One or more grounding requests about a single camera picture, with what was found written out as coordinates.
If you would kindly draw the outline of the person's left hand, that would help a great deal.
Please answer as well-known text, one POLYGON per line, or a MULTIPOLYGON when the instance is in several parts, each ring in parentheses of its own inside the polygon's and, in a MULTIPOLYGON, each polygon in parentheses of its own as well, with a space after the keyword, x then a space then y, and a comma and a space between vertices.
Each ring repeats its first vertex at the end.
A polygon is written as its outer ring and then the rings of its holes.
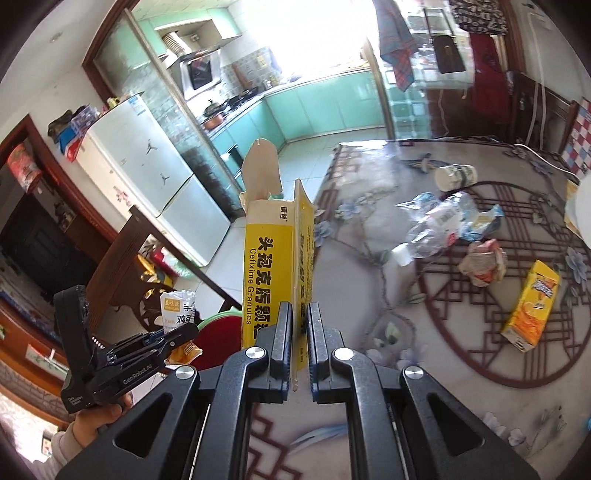
POLYGON ((72 433, 78 444, 85 448, 98 436, 98 430, 116 422, 133 405, 133 396, 127 393, 113 404, 81 410, 73 422, 72 433))

